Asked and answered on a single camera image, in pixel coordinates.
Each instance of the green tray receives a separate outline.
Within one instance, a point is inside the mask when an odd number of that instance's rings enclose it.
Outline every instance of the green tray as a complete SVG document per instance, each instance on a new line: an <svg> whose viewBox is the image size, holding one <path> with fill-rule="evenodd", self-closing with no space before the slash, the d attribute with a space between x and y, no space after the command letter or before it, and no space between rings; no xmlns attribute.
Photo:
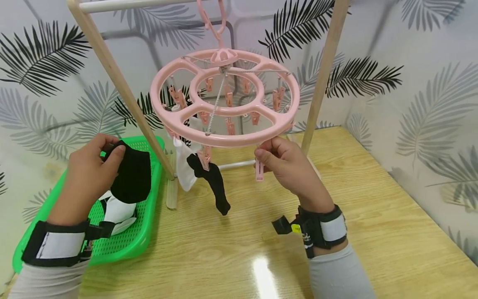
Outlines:
<svg viewBox="0 0 478 299"><path fill-rule="evenodd" d="M161 148L164 148L164 141L156 137ZM93 253L91 256L90 265L98 265L104 263L111 263L121 259L132 258L140 255L148 246L151 238L151 225L154 218L154 209L156 205L156 198L158 196L159 184L161 182L161 173L163 167L152 152L149 143L144 136L123 138L123 141L134 149L150 153L151 158L151 191L145 201L138 203L136 206L138 218L135 223L126 231L112 236L109 239L99 239L94 242ZM13 270L20 273L22 269L22 254L30 239L32 230L38 221L45 221L53 207L58 195L60 194L65 173L56 183L50 195L47 197L42 207L36 214L30 226L27 228L25 234L17 245L15 253L13 254ZM105 214L99 201L97 201L89 217L92 224L98 224L103 220Z"/></svg>

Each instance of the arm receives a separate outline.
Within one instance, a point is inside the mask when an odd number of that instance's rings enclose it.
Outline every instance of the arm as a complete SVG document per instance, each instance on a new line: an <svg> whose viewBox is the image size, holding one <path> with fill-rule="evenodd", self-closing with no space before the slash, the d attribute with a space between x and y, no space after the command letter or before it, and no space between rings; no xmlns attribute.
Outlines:
<svg viewBox="0 0 478 299"><path fill-rule="evenodd" d="M70 155L68 170L62 191L47 219L47 223L60 226L75 226L84 222L95 201L113 184L118 167L124 156L124 146L113 150L108 160L100 157L102 150L111 148L118 142L116 137L98 134L87 145ZM59 235L57 246L43 248L43 254L52 256L65 255L68 250L65 243L83 244L83 234L75 234L62 242ZM8 299L73 299L78 298L79 286L88 261L72 267L38 267L23 264L23 269L11 289Z"/></svg>
<svg viewBox="0 0 478 299"><path fill-rule="evenodd" d="M264 171L272 171L279 183L297 195L306 211L329 213L334 202L296 143L274 137L260 145L256 158ZM352 246L345 240L330 250L314 247L309 260L315 298L375 298L373 288Z"/></svg>

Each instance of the yellow label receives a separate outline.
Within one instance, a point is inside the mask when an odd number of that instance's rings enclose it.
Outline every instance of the yellow label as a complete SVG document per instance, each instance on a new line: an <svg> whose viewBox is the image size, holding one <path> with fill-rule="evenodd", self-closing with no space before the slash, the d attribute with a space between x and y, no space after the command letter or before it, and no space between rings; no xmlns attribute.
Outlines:
<svg viewBox="0 0 478 299"><path fill-rule="evenodd" d="M292 227L292 231L293 231L294 233L302 234L302 230L300 229L300 225L299 225L299 224L292 224L291 227Z"/></svg>

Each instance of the table surface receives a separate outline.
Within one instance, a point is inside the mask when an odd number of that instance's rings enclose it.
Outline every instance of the table surface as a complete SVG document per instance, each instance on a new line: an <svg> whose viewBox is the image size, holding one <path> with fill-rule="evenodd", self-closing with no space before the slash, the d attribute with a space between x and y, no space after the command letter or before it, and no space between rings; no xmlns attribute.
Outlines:
<svg viewBox="0 0 478 299"><path fill-rule="evenodd" d="M379 298L478 298L478 268L345 129L317 130L310 157ZM213 150L219 165L252 158L252 147ZM301 237L271 225L293 219L296 197L272 174L256 182L251 167L222 176L227 216L198 179L176 211L158 202L146 252L90 267L80 297L312 298Z"/></svg>

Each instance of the leaf print wallpaper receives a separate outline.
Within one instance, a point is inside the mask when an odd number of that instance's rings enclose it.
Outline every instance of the leaf print wallpaper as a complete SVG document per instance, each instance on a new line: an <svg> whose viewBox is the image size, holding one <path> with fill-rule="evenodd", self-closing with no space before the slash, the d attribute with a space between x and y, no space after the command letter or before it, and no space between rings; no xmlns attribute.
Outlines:
<svg viewBox="0 0 478 299"><path fill-rule="evenodd" d="M211 19L218 20L213 1L206 3ZM225 1L224 42L275 59L299 83L300 109L289 132L305 129L334 4ZM8 238L0 233L0 282L5 282L11 277L15 246L63 173L68 156L97 133L129 137L141 132L65 0L50 0L48 5L4 0L2 7L0 219L12 229ZM94 19L148 124L171 152L171 140L152 109L149 87L155 72L172 59L215 45L196 4L110 11ZM477 27L478 1L351 1L316 124L317 129L349 130L475 263ZM143 46L144 53L138 50ZM238 65L254 67L243 61ZM271 105L279 82L269 74L259 76L266 104ZM191 78L175 74L175 80L189 97ZM252 100L240 81L228 83L235 105ZM214 92L199 93L215 99ZM174 105L165 87L160 96L168 109ZM289 102L287 91L281 111ZM250 116L234 121L244 133L267 125L261 118L253 126ZM218 123L212 130L226 133Z"/></svg>

